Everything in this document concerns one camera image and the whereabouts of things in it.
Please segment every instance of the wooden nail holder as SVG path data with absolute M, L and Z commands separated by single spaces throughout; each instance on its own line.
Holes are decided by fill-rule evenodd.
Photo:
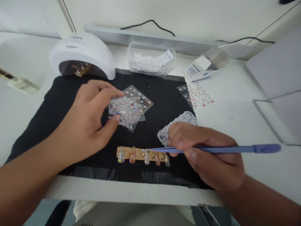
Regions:
M 143 149 L 140 149 L 140 148 L 135 148 L 135 149 L 136 149 L 136 160 L 144 161 Z M 117 147 L 116 158 L 118 158 L 118 156 L 119 156 L 119 150 L 120 150 L 120 147 Z M 123 147 L 125 159 L 129 159 L 131 151 L 132 151 L 132 148 Z M 157 153 L 160 158 L 160 162 L 165 162 L 165 152 L 157 152 Z M 150 151 L 149 156 L 150 156 L 150 161 L 156 161 L 155 152 Z

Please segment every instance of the hand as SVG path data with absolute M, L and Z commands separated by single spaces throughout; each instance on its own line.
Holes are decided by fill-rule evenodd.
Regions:
M 215 190 L 232 191 L 241 186 L 245 176 L 241 154 L 210 154 L 193 148 L 195 145 L 237 146 L 233 138 L 211 128 L 176 122 L 169 127 L 168 143 L 169 146 L 184 151 L 192 168 Z
M 68 167 L 103 149 L 116 131 L 120 115 L 113 116 L 105 126 L 101 125 L 101 116 L 112 98 L 123 96 L 104 81 L 83 84 L 61 124 L 45 140 L 51 157 Z

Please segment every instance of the uv nail lamp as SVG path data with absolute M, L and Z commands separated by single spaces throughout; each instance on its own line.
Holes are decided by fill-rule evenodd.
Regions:
M 115 62 L 109 48 L 97 36 L 72 33 L 61 40 L 49 54 L 50 64 L 57 75 L 83 76 L 92 74 L 115 78 Z

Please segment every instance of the forearm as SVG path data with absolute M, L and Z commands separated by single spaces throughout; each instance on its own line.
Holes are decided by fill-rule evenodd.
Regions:
M 44 141 L 0 168 L 0 225 L 22 225 L 62 170 Z
M 247 175 L 239 189 L 217 193 L 241 226 L 301 225 L 300 205 Z

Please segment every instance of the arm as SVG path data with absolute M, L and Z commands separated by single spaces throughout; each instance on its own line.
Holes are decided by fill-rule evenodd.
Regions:
M 123 95 L 103 81 L 82 85 L 58 128 L 0 168 L 0 225 L 22 225 L 60 171 L 107 145 L 120 116 L 112 117 L 103 127 L 100 118 L 110 100 Z
M 217 193 L 241 226 L 301 225 L 301 206 L 247 175 L 238 189 Z
M 210 128 L 177 122 L 169 128 L 169 143 L 184 151 L 193 169 L 217 191 L 241 226 L 301 225 L 301 206 L 245 175 L 241 154 L 213 155 L 192 148 L 237 145 L 231 137 Z

